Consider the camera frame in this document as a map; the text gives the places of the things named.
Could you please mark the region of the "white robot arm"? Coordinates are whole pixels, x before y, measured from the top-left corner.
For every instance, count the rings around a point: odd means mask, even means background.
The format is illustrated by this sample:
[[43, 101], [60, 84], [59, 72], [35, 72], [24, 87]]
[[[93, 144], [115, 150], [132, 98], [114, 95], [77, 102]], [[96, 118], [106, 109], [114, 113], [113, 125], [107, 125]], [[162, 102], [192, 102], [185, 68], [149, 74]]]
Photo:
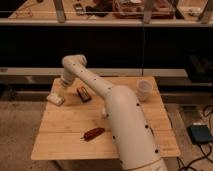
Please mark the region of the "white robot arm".
[[104, 100], [112, 137], [124, 171], [168, 171], [135, 93], [85, 68], [84, 55], [62, 59], [61, 84], [71, 86], [78, 77]]

